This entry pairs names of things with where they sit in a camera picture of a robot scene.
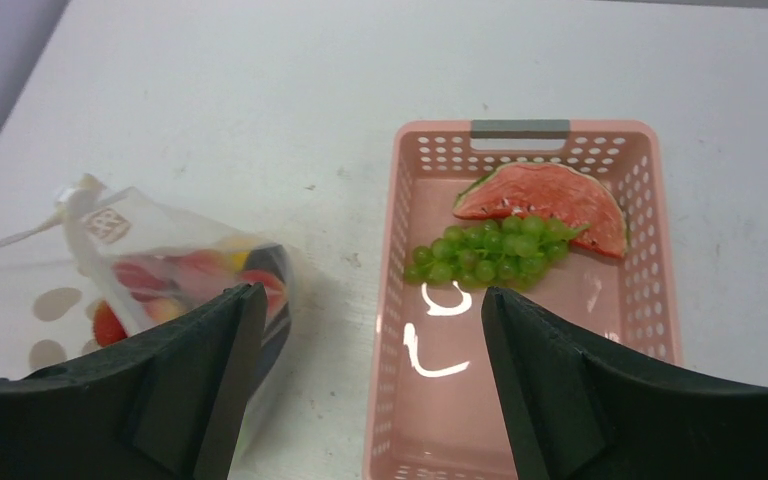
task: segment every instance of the plastic bag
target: plastic bag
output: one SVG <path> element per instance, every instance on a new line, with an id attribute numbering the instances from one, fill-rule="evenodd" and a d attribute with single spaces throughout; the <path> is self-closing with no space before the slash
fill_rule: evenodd
<path id="1" fill-rule="evenodd" d="M 262 283 L 268 297 L 261 356 L 241 428 L 244 449 L 283 378 L 272 372 L 290 333 L 293 273 L 286 249 L 192 212 L 152 201 L 135 188 L 102 197 L 92 176 L 62 192 L 57 213 L 0 248 L 62 225 L 78 270 L 104 298 L 93 333 L 101 347 L 173 320 L 240 283 Z"/>

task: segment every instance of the plastic basket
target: plastic basket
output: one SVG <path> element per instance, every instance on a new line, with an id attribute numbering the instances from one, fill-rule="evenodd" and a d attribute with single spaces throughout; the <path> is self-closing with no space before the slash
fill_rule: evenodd
<path id="1" fill-rule="evenodd" d="M 528 139 L 554 143 L 550 150 L 517 143 Z M 497 140 L 492 150 L 479 145 Z M 681 363 L 660 152 L 650 128 L 635 121 L 410 123 L 396 137 L 390 179 L 368 480 L 516 478 L 483 339 L 483 293 L 423 292 L 404 285 L 402 273 L 413 247 L 447 225 L 469 223 L 451 215 L 458 192 L 517 161 L 561 163 L 593 175 L 618 199 L 631 237 L 623 260 L 577 251 L 526 296 L 641 353 Z"/>

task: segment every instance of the basket handle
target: basket handle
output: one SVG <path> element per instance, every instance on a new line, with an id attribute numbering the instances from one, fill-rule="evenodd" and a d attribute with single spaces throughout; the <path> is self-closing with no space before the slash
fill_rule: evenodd
<path id="1" fill-rule="evenodd" d="M 548 138 L 566 139 L 570 133 L 570 121 L 549 120 L 473 120 L 470 126 L 472 138 Z"/>

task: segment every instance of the watermelon slice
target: watermelon slice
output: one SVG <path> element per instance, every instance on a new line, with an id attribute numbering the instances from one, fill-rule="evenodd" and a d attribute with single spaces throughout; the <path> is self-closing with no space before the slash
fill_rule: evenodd
<path id="1" fill-rule="evenodd" d="M 623 213 L 611 192 L 564 165 L 503 165 L 459 194 L 452 213 L 467 220 L 555 217 L 572 228 L 589 225 L 573 245 L 613 258 L 622 258 L 628 249 Z"/>

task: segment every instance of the tabletop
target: tabletop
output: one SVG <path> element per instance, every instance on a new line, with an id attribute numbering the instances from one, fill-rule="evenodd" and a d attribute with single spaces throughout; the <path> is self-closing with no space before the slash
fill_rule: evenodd
<path id="1" fill-rule="evenodd" d="M 325 3 L 74 0 L 0 136 L 0 237 L 90 172 L 304 252 L 286 387 L 231 478 L 359 476 L 392 142 L 416 119 L 648 123 L 686 366 L 768 385 L 768 10 Z"/>

